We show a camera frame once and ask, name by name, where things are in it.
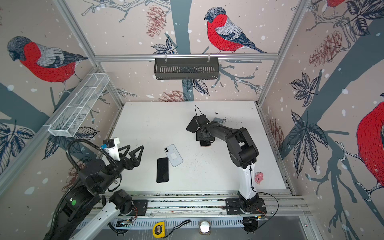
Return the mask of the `salmon pink phone case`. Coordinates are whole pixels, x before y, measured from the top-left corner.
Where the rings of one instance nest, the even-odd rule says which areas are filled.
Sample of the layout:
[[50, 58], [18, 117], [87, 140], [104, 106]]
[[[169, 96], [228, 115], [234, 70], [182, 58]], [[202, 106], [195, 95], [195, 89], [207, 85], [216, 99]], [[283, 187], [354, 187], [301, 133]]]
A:
[[200, 140], [200, 146], [201, 147], [209, 147], [209, 146], [211, 146], [211, 141]]

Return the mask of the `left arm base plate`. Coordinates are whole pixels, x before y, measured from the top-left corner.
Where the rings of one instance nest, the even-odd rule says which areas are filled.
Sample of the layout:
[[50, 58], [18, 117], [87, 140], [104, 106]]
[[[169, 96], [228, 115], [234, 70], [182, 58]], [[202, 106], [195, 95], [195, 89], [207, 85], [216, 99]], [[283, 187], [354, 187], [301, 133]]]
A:
[[129, 216], [145, 216], [148, 208], [148, 200], [132, 200], [132, 209]]

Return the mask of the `light blue phone case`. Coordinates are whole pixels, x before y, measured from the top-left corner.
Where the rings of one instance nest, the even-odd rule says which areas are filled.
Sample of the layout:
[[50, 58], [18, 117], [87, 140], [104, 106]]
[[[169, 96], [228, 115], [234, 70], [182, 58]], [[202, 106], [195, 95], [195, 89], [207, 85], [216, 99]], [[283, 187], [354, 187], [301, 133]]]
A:
[[214, 121], [216, 121], [220, 125], [223, 125], [225, 123], [225, 120], [220, 118], [214, 118]]

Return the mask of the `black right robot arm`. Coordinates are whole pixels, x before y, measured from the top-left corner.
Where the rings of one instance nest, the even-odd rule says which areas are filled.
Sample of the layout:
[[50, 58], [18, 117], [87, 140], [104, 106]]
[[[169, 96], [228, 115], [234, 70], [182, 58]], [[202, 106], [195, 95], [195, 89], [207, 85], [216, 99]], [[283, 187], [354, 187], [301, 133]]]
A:
[[211, 144], [216, 138], [226, 142], [229, 156], [240, 169], [239, 205], [245, 213], [252, 212], [259, 201], [259, 194], [253, 187], [253, 167], [259, 156], [251, 135], [245, 128], [233, 129], [216, 121], [195, 120], [197, 141]]

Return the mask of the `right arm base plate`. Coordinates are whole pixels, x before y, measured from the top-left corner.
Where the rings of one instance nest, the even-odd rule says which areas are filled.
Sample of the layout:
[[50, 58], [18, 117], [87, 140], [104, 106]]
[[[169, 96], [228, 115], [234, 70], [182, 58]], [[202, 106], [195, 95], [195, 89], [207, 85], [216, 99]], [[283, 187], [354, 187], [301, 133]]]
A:
[[223, 209], [227, 215], [266, 215], [266, 205], [263, 199], [225, 199]]

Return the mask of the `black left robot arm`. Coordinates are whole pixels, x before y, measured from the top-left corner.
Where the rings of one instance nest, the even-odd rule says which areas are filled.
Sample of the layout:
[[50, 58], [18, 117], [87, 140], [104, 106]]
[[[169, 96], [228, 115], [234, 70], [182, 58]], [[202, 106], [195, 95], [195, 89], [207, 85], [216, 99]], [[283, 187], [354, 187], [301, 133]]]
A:
[[63, 195], [54, 211], [46, 240], [68, 240], [76, 227], [102, 199], [102, 194], [122, 176], [121, 173], [140, 165], [141, 158], [136, 158], [136, 152], [142, 152], [144, 147], [130, 152], [131, 158], [121, 161], [114, 160], [102, 148], [98, 150], [106, 156], [110, 164], [106, 165], [103, 160], [96, 159], [90, 166], [78, 171], [78, 179]]

